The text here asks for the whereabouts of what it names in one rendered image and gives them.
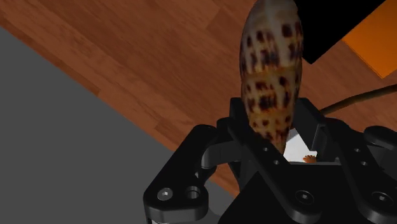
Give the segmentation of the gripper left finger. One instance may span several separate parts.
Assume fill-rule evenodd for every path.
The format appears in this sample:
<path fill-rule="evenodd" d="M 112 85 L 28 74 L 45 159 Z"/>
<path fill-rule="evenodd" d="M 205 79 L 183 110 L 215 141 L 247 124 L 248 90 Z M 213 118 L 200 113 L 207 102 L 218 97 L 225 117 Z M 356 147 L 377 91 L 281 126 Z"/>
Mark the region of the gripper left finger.
<path fill-rule="evenodd" d="M 240 165 L 237 176 L 247 185 L 253 176 L 260 189 L 268 188 L 287 217 L 314 224 L 322 207 L 313 192 L 289 184 L 290 163 L 267 139 L 253 132 L 242 100 L 230 100 L 229 116 L 215 127 L 196 125 L 163 166 L 143 195 L 146 218 L 156 223 L 181 223 L 202 219 L 209 210 L 204 186 L 219 164 Z"/>

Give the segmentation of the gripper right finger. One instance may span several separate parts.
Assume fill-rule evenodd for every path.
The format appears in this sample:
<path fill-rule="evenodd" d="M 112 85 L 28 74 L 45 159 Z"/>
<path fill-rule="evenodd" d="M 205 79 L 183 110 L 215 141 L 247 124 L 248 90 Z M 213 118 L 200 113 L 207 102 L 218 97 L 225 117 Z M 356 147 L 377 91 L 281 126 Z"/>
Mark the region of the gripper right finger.
<path fill-rule="evenodd" d="M 381 166 L 397 154 L 397 132 L 373 125 L 358 132 L 342 120 L 325 117 L 307 98 L 295 104 L 293 126 L 317 161 L 339 161 L 356 207 L 373 224 L 397 224 L 397 163 L 395 173 Z"/>

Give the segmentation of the cream brown-spotted seashell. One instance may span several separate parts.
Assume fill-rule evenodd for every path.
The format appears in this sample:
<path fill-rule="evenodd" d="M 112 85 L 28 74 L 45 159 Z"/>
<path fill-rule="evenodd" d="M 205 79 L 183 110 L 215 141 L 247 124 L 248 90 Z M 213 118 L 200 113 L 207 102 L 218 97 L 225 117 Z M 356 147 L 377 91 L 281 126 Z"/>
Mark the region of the cream brown-spotted seashell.
<path fill-rule="evenodd" d="M 284 153 L 302 80 L 303 29 L 294 0 L 256 0 L 242 29 L 241 99 L 255 133 Z"/>

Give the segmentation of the dark brown curved rod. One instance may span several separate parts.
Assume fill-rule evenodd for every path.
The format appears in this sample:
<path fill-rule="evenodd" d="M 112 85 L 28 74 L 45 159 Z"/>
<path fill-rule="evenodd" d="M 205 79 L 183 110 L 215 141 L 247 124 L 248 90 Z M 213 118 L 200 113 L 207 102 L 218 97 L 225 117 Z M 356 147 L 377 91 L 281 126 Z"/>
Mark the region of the dark brown curved rod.
<path fill-rule="evenodd" d="M 328 115 L 328 114 L 338 111 L 342 108 L 346 108 L 352 104 L 356 104 L 356 103 L 362 102 L 362 101 L 367 101 L 369 99 L 381 97 L 381 96 L 388 95 L 388 94 L 393 94 L 395 92 L 397 92 L 397 84 L 388 85 L 386 87 L 378 88 L 375 90 L 371 90 L 369 92 L 363 92 L 358 95 L 348 97 L 348 98 L 338 101 L 332 105 L 329 105 L 323 109 L 320 109 L 319 111 L 322 115 Z"/>

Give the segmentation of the orange box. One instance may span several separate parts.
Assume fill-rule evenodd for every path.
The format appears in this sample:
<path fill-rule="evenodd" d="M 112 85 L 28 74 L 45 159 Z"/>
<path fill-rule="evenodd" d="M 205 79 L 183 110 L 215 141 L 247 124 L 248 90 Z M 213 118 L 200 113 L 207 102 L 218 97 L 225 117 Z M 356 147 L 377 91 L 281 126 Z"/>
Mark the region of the orange box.
<path fill-rule="evenodd" d="M 397 0 L 386 0 L 342 41 L 380 78 L 397 70 Z"/>

